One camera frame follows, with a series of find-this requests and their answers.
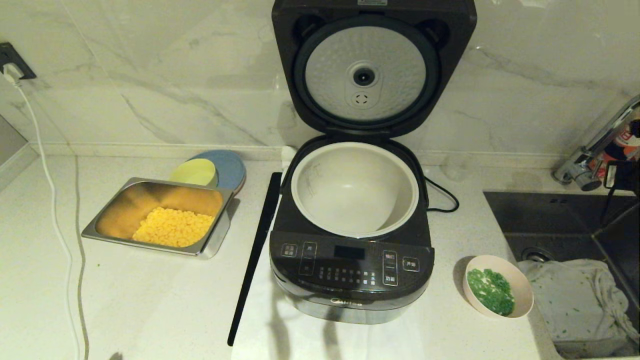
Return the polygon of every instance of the black power cord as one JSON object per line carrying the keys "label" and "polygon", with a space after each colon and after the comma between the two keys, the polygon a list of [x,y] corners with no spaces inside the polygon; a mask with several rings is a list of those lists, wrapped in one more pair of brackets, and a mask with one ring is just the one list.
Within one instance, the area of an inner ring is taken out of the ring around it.
{"label": "black power cord", "polygon": [[611,204],[611,198],[613,198],[613,193],[616,191],[616,187],[612,187],[609,190],[609,194],[607,194],[607,202],[604,204],[604,208],[602,209],[602,213],[600,214],[600,225],[604,225],[604,219],[607,214],[607,210],[609,209],[609,205]]}
{"label": "black power cord", "polygon": [[453,200],[453,202],[455,203],[455,205],[453,206],[452,209],[438,209],[438,208],[428,208],[427,211],[437,211],[439,213],[452,213],[454,211],[456,211],[459,207],[460,207],[460,201],[458,201],[458,198],[455,197],[455,195],[453,195],[449,190],[443,188],[442,186],[436,184],[433,182],[433,180],[431,180],[428,177],[424,177],[424,179],[427,181],[427,183],[432,184],[433,186],[435,186],[436,188],[440,189],[442,192],[444,192],[445,194],[447,194],[447,196],[449,196],[451,198],[451,200]]}

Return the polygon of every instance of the white cable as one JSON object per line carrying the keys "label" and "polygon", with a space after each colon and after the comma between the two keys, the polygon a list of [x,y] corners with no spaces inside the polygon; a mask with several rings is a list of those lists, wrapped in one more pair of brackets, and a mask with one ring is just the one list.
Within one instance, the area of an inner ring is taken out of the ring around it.
{"label": "white cable", "polygon": [[71,313],[71,303],[70,303],[71,299],[69,297],[73,257],[71,256],[71,251],[69,250],[69,246],[67,245],[67,242],[62,236],[62,232],[60,231],[60,226],[58,225],[58,217],[56,215],[56,187],[53,184],[51,175],[49,175],[49,167],[47,166],[47,160],[44,155],[44,149],[42,148],[42,139],[40,138],[40,128],[38,126],[36,115],[33,112],[31,103],[29,103],[29,99],[27,99],[27,96],[24,94],[24,91],[22,91],[22,88],[20,87],[19,79],[20,77],[22,77],[22,75],[18,76],[17,78],[15,77],[15,75],[12,76],[10,74],[10,71],[11,70],[15,71],[15,65],[14,64],[7,64],[7,65],[3,67],[3,74],[5,78],[20,92],[20,94],[22,95],[22,98],[27,104],[27,108],[29,109],[31,118],[33,119],[33,126],[36,129],[36,139],[38,140],[38,148],[40,149],[40,159],[42,159],[42,167],[44,168],[44,174],[47,177],[47,181],[49,182],[49,188],[51,189],[51,218],[53,220],[53,227],[56,230],[56,235],[58,236],[60,245],[62,245],[62,248],[64,249],[65,255],[67,257],[67,280],[65,284],[65,295],[66,295],[67,301],[66,301],[65,307],[67,309],[67,319],[69,321],[69,325],[71,326],[71,331],[74,334],[74,340],[76,343],[75,349],[74,349],[75,351],[74,357],[76,358],[76,360],[79,360],[80,359],[80,339],[77,334],[76,324],[74,323],[73,314]]}

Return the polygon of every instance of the blue plate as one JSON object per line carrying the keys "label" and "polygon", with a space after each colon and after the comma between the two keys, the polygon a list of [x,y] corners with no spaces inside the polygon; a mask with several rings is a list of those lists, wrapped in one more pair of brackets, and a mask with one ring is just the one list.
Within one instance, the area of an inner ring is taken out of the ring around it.
{"label": "blue plate", "polygon": [[211,150],[192,157],[193,159],[207,159],[216,166],[218,173],[218,188],[234,189],[238,193],[246,179],[246,169],[242,159],[229,150]]}

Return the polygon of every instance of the brand logo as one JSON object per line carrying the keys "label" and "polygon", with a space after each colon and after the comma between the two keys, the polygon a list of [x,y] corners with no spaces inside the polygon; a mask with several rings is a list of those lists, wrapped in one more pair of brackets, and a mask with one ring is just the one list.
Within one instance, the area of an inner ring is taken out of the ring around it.
{"label": "brand logo", "polygon": [[353,301],[350,301],[350,300],[340,299],[338,297],[334,297],[333,299],[331,299],[331,302],[333,302],[334,304],[340,304],[340,305],[362,306],[362,304],[359,303],[359,302],[353,302]]}

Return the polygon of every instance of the chrome faucet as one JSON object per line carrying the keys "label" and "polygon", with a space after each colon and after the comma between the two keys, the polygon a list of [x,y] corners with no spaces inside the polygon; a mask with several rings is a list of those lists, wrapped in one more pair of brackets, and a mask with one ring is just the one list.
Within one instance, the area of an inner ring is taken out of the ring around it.
{"label": "chrome faucet", "polygon": [[554,170],[551,173],[554,180],[561,184],[570,184],[575,181],[584,192],[600,187],[602,182],[596,173],[602,161],[593,168],[589,164],[626,128],[629,122],[634,120],[635,117],[632,115],[638,108],[640,108],[640,95],[629,100],[587,145],[576,149],[559,168]]}

